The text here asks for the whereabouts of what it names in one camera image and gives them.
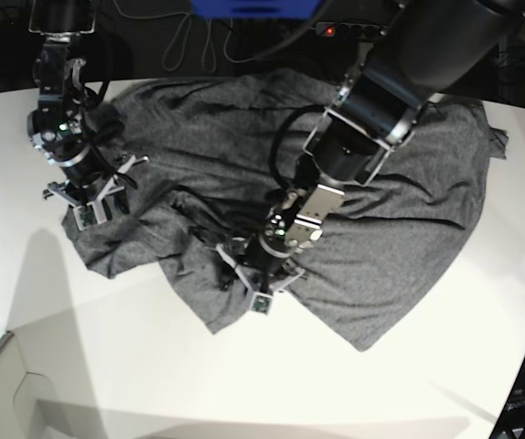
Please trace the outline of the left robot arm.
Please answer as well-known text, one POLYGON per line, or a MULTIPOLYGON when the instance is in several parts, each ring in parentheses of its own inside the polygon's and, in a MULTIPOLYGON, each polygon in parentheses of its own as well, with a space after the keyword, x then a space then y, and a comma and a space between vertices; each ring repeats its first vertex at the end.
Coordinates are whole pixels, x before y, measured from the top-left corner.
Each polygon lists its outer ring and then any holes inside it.
POLYGON ((367 186, 405 146, 439 91, 471 70, 523 18, 520 1, 411 1, 365 59, 352 65, 284 179, 269 154, 281 196, 260 228, 216 248, 255 297, 270 297, 304 270, 293 258, 321 237, 345 186, 367 186))

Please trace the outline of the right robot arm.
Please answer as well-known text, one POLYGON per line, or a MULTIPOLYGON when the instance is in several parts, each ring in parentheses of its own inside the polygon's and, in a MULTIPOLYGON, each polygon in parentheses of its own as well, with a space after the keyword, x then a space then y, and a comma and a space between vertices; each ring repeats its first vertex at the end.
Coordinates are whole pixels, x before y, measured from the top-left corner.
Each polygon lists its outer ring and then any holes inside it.
POLYGON ((101 208, 114 205, 123 214, 130 211, 129 188, 137 183, 124 170, 124 161, 106 158, 101 148, 123 133, 119 117, 104 123, 89 121, 88 115, 104 101, 109 81, 98 91, 87 87, 81 72, 87 60, 76 47, 96 31, 100 9, 97 1, 36 1, 32 5, 28 30, 44 38, 33 65, 38 88, 37 107, 27 117, 27 134, 32 145, 66 180, 52 182, 44 198, 63 198, 73 208, 101 208))

